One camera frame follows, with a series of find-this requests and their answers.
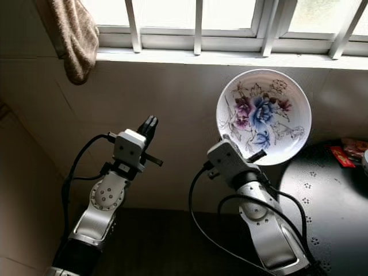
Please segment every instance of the beige wall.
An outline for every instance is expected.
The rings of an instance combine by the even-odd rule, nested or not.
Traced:
[[[0,275],[42,275],[63,230],[55,166],[11,113],[0,122]]]

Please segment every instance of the robotic arm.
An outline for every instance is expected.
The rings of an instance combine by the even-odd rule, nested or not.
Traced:
[[[136,174],[144,171],[146,160],[159,166],[163,163],[145,152],[157,124],[158,119],[149,116],[136,132],[127,129],[118,135],[110,134],[114,138],[114,163],[105,163],[106,175],[92,187],[87,209],[56,254],[46,276],[88,276],[92,273],[114,230],[115,214],[124,202],[125,190]]]
[[[230,139],[213,146],[208,159],[237,194],[256,198],[281,211],[279,203],[265,189],[267,178],[257,165],[241,156]],[[310,264],[294,231],[274,212],[243,200],[239,214],[247,223],[258,257],[268,271],[288,275]]]

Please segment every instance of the brown towel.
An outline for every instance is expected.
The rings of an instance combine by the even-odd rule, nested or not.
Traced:
[[[79,0],[49,0],[65,48],[64,68],[69,81],[84,84],[96,62],[98,29]]]

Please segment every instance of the window sill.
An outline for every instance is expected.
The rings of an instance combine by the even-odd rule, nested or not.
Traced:
[[[272,53],[270,57],[261,57],[260,53],[210,52],[203,51],[195,56],[193,51],[144,49],[142,53],[133,53],[132,49],[100,48],[97,60],[113,62],[150,62],[179,64],[216,64],[226,66],[260,67],[308,67],[348,70],[368,70],[368,57],[342,56],[331,60],[327,55]]]

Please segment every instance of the blue flower pattern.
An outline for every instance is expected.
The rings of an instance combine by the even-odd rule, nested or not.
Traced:
[[[250,123],[261,130],[273,121],[274,105],[269,98],[255,97],[252,99],[255,110],[250,114]]]
[[[268,131],[258,132],[256,134],[256,142],[254,142],[255,145],[260,146],[264,150],[268,149],[271,145],[270,143],[270,134]]]

